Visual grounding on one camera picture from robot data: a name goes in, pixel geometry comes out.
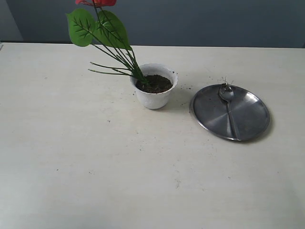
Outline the red artificial flower with stem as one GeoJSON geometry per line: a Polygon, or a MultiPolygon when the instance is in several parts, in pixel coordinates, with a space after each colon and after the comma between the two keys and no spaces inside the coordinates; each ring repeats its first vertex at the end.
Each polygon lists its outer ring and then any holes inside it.
{"type": "Polygon", "coordinates": [[[110,67],[97,63],[92,65],[110,69],[110,72],[91,72],[130,76],[144,85],[149,81],[143,75],[136,61],[133,48],[129,44],[127,31],[120,19],[104,7],[112,7],[115,0],[77,0],[76,4],[86,5],[94,9],[95,15],[88,10],[77,8],[71,13],[66,13],[70,41],[79,47],[93,46],[108,57],[116,60],[123,67],[110,67]]]}

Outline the clump of roots and soil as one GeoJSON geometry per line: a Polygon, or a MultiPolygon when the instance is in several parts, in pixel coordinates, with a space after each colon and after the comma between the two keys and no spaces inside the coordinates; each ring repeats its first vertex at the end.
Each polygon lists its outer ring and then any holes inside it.
{"type": "Polygon", "coordinates": [[[139,90],[151,93],[151,94],[159,94],[168,91],[172,88],[173,84],[171,81],[160,75],[147,75],[145,76],[147,84],[142,83],[141,81],[137,81],[136,88],[139,90]]]}

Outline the stainless steel spork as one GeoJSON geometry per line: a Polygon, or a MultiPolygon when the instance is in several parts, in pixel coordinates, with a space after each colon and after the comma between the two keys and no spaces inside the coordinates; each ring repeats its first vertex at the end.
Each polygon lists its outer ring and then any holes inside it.
{"type": "Polygon", "coordinates": [[[240,141],[240,133],[236,121],[234,120],[233,110],[231,108],[231,102],[234,99],[234,92],[228,83],[223,83],[220,85],[219,96],[221,97],[222,100],[226,102],[226,108],[229,116],[232,133],[235,136],[235,138],[238,141],[240,141]]]}

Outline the white scalloped flower pot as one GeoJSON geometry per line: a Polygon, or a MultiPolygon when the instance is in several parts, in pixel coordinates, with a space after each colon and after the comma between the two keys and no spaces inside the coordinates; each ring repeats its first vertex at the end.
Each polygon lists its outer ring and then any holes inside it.
{"type": "Polygon", "coordinates": [[[136,97],[144,107],[151,110],[156,110],[164,107],[170,99],[170,94],[172,90],[178,83],[177,72],[168,68],[165,65],[158,63],[148,63],[140,65],[140,70],[144,76],[160,75],[164,78],[167,78],[171,82],[172,86],[167,91],[161,93],[148,93],[137,88],[137,79],[130,77],[131,84],[135,89],[136,97]]]}

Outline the round stainless steel plate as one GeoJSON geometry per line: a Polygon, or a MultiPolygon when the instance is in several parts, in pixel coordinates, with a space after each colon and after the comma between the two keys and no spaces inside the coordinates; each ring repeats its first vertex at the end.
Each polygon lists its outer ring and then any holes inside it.
{"type": "MultiPolygon", "coordinates": [[[[210,85],[199,90],[190,102],[190,111],[205,130],[222,139],[238,141],[231,130],[226,102],[219,96],[220,85],[210,85]]],[[[231,108],[240,141],[253,140],[268,128],[269,111],[255,94],[235,85],[230,86],[234,92],[231,108]]]]}

